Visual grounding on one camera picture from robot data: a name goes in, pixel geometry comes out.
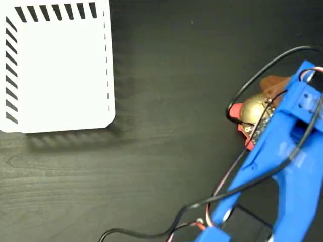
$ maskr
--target blue 3d printed part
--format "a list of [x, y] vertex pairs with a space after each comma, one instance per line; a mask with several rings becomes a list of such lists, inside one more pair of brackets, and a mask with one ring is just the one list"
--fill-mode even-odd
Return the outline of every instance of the blue 3d printed part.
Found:
[[[250, 152], [229, 190], [243, 185], [279, 166], [295, 148], [304, 128], [311, 120], [321, 93], [299, 81], [302, 70], [312, 68], [303, 62], [286, 86], [288, 92], [277, 107], [267, 128]], [[279, 185], [279, 208], [273, 226], [273, 242], [302, 241], [315, 216], [323, 178], [323, 120], [315, 124], [312, 134], [296, 158], [282, 171], [273, 176]], [[220, 201], [212, 215], [220, 225], [225, 213], [231, 210], [240, 193]], [[208, 228], [196, 242], [228, 242], [230, 235], [218, 228]]]

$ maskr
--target dark wooden table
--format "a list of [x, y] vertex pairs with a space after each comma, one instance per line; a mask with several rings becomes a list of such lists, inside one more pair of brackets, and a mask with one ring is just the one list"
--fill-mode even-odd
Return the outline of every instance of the dark wooden table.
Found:
[[[320, 2], [287, 2], [111, 1], [116, 120], [101, 130], [1, 134], [1, 242], [96, 242], [116, 226], [160, 232], [182, 205], [208, 196], [243, 148], [224, 117], [231, 96], [280, 52], [322, 44]], [[304, 58], [321, 60], [297, 54], [270, 73], [289, 75]], [[277, 186], [253, 188], [241, 203], [273, 222]], [[320, 241], [322, 218], [320, 206], [306, 241]]]

